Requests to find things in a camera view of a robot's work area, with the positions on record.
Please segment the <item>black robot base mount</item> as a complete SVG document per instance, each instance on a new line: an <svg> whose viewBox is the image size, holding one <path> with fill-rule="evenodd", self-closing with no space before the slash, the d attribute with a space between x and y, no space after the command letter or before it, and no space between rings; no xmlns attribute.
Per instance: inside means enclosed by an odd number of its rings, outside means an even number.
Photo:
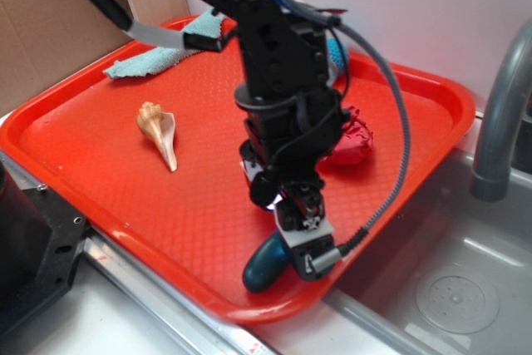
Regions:
<svg viewBox="0 0 532 355"><path fill-rule="evenodd" d="M71 289L86 229L56 191L22 189L1 167L1 338Z"/></svg>

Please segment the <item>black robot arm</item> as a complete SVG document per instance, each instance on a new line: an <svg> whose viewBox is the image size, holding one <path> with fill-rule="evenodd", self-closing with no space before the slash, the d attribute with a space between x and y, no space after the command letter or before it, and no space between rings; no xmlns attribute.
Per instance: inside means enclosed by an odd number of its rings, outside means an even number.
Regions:
<svg viewBox="0 0 532 355"><path fill-rule="evenodd" d="M219 52L239 42L244 83L235 91L247 114L240 154L250 198L272 207L278 230L244 268L245 287L265 290L288 267L315 281L336 261L316 168L342 135L348 112L329 80L326 30L333 17L294 0L202 0L236 26L219 38L173 33L136 21L115 0L90 0L128 36L152 46Z"/></svg>

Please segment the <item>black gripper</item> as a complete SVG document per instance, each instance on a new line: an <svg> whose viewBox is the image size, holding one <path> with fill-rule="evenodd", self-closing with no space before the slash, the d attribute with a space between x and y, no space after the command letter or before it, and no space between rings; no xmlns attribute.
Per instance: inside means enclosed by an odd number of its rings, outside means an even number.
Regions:
<svg viewBox="0 0 532 355"><path fill-rule="evenodd" d="M341 138L342 96L324 87L265 100L239 87L234 98L248 113L248 148L263 168L252 179L250 198L266 207L283 195L275 205L275 223L288 260L301 279L322 279L333 267L317 268L314 261L335 247L334 228L327 217L305 219L299 209L323 209L324 183L316 165Z"/></svg>

